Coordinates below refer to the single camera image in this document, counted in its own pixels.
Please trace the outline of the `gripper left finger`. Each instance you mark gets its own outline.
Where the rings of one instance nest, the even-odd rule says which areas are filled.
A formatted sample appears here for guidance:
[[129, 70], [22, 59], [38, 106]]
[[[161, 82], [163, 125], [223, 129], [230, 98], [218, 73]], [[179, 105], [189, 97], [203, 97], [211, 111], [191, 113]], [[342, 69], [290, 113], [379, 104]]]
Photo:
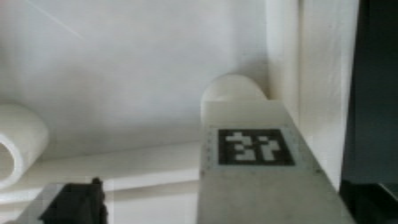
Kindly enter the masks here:
[[109, 224], [102, 179], [49, 184], [13, 224]]

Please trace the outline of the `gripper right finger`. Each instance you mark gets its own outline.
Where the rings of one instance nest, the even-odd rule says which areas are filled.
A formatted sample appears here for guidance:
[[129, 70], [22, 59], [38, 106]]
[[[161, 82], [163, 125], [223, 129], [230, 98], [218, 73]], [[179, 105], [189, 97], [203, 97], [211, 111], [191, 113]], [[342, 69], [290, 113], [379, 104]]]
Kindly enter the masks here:
[[358, 224], [398, 224], [398, 183], [344, 180], [340, 195]]

